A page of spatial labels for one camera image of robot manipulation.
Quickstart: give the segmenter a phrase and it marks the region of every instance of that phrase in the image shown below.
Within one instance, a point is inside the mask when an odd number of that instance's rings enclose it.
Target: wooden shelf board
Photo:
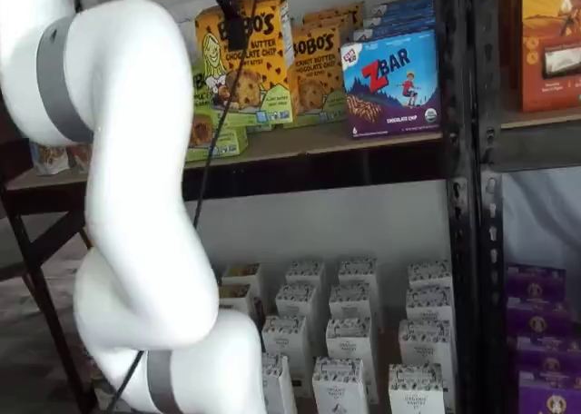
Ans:
[[[349,127],[345,123],[329,123],[292,130],[278,128],[268,133],[251,134],[249,136],[250,145],[246,151],[235,157],[213,159],[212,166],[262,162],[298,155],[336,153],[380,146],[433,142],[441,139],[442,133],[415,133],[353,139],[349,134]],[[204,165],[205,162],[186,163],[185,169],[201,169]],[[38,176],[31,169],[14,178],[6,187],[9,191],[16,191],[67,185],[86,182],[87,177],[87,173],[78,168],[53,176]]]

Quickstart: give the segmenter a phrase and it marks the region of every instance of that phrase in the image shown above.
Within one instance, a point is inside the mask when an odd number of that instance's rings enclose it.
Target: orange box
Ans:
[[[581,104],[581,0],[522,0],[523,110]]]
[[[302,22],[308,24],[313,21],[319,21],[320,19],[328,19],[330,17],[342,15],[351,15],[355,28],[361,28],[363,26],[363,18],[365,18],[365,3],[360,1],[358,3],[341,5],[339,7],[327,8],[318,12],[307,13],[303,16]]]

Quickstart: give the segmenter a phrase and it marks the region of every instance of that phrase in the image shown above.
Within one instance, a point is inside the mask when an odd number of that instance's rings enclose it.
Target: black cable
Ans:
[[[254,16],[256,15],[256,2],[257,1],[258,0],[252,1],[251,19],[254,19]],[[249,32],[248,32],[248,35],[246,36],[246,43],[244,44],[244,49],[242,50],[242,55],[241,55],[241,59],[240,59],[240,66],[238,66],[238,72],[236,73],[236,77],[234,78],[234,84],[231,87],[230,97],[228,98],[228,101],[226,102],[226,104],[224,106],[224,113],[222,114],[222,117],[220,118],[220,121],[218,122],[218,127],[216,128],[216,134],[212,138],[212,143],[210,143],[210,151],[208,151],[208,158],[206,159],[206,164],[203,167],[203,176],[202,176],[202,185],[200,187],[200,196],[198,197],[198,205],[196,206],[196,212],[195,212],[195,215],[193,217],[194,228],[198,227],[198,222],[200,221],[200,214],[202,213],[202,203],[203,203],[203,199],[204,199],[204,196],[206,193],[206,186],[208,183],[208,175],[210,174],[210,165],[212,163],[214,149],[216,148],[216,143],[218,142],[218,137],[220,137],[220,132],[222,131],[222,127],[224,126],[224,122],[226,120],[226,115],[230,111],[230,105],[232,102],[232,98],[236,94],[236,90],[238,88],[238,80],[240,79],[240,76],[242,74],[242,66],[244,65],[244,60],[246,60],[246,54],[248,53],[248,47],[249,47],[249,44],[251,42],[251,35],[252,35],[252,28],[253,28],[252,26],[253,26],[253,22],[249,22]],[[137,369],[137,366],[139,365],[139,361],[141,361],[143,354],[144,354],[144,351],[140,350],[139,352],[137,352],[137,355],[135,355],[135,360],[133,360],[131,367],[127,370],[127,374],[125,375],[125,378],[123,379],[123,383],[121,384],[119,389],[113,395],[113,398],[109,402],[109,405],[107,405],[107,409],[105,410],[105,414],[113,414],[113,410],[115,408],[115,405],[117,404],[117,402],[121,398],[123,391],[125,390],[125,388],[127,387],[127,384],[129,384],[129,381],[133,377],[133,374],[135,373],[135,370]]]

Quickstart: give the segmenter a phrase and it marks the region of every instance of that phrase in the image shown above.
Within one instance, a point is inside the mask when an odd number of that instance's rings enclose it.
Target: cookie image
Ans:
[[[545,332],[545,330],[547,329],[547,322],[540,316],[533,317],[529,321],[528,325],[530,326],[530,329],[536,332],[537,334]]]
[[[300,105],[305,111],[322,108],[324,89],[319,81],[303,80],[299,83]]]
[[[226,75],[226,85],[231,92],[237,71],[230,71]],[[249,69],[242,69],[236,85],[236,93],[232,97],[233,103],[238,103],[240,109],[258,107],[261,104],[261,76]]]

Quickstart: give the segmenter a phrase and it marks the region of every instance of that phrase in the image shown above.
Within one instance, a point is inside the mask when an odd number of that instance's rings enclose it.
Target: bobo's peanut butter chocolate chip box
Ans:
[[[293,123],[297,128],[346,118],[340,46],[348,34],[346,22],[331,18],[292,29],[295,83],[299,98]]]
[[[241,0],[241,15],[250,46],[235,95],[231,89],[241,51],[230,51],[220,7],[204,10],[196,18],[196,34],[204,61],[205,82],[211,92],[211,110],[217,123],[231,98],[227,127],[289,123],[293,119],[289,68],[294,61],[291,20],[286,0],[259,0],[251,15],[252,0]]]

